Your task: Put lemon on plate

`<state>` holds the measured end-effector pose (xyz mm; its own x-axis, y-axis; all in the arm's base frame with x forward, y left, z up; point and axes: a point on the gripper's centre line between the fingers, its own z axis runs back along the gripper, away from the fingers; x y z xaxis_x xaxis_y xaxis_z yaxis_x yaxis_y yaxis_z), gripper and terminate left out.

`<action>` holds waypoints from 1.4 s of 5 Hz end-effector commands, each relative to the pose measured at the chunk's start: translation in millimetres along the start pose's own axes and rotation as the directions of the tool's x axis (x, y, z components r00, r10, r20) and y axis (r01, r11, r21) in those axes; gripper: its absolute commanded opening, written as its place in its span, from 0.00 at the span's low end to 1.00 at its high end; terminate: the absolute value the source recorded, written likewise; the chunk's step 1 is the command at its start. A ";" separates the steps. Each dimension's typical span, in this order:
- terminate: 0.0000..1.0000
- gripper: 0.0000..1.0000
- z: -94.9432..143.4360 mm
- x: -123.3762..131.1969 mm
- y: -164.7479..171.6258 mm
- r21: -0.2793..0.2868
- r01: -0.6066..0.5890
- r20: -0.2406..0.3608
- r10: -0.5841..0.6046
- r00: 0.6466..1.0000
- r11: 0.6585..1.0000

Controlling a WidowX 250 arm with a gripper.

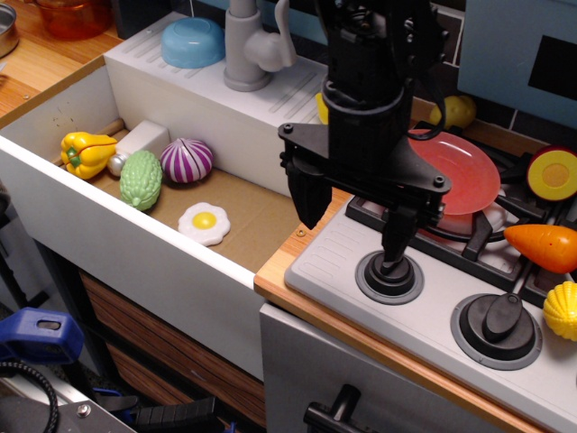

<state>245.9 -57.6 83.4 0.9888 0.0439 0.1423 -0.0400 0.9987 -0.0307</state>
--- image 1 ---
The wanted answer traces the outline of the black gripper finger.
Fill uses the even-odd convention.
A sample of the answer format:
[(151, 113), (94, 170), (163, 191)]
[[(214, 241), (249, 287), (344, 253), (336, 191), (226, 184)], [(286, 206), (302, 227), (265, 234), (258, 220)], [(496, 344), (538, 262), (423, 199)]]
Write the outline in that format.
[(412, 207), (390, 208), (382, 235), (383, 271), (392, 271), (404, 258), (417, 232), (418, 212)]
[(299, 158), (287, 162), (285, 171), (300, 222), (315, 228), (332, 201), (332, 186), (320, 169)]

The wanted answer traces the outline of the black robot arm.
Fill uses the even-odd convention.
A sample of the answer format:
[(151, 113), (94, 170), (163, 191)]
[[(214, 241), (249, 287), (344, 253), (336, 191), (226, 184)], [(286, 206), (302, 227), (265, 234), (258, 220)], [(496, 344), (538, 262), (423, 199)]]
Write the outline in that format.
[(451, 182), (411, 147), (414, 89), (444, 98), (431, 77), (449, 34), (427, 1), (319, 1), (328, 70), (321, 95), (325, 125), (285, 124), (280, 155), (300, 221), (314, 227), (333, 189), (380, 204), (383, 274), (401, 262), (423, 226), (436, 225)]

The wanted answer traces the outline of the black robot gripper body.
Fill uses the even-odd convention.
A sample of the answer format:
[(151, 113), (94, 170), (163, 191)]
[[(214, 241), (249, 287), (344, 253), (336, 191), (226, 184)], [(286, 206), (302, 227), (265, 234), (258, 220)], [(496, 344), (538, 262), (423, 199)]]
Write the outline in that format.
[(281, 166), (299, 158), (316, 166), (332, 188), (388, 208), (412, 207), (421, 215), (440, 215), (451, 182), (411, 148), (409, 121), (413, 89), (391, 99), (356, 101), (326, 82), (322, 96), (329, 123), (279, 127), (285, 143)]

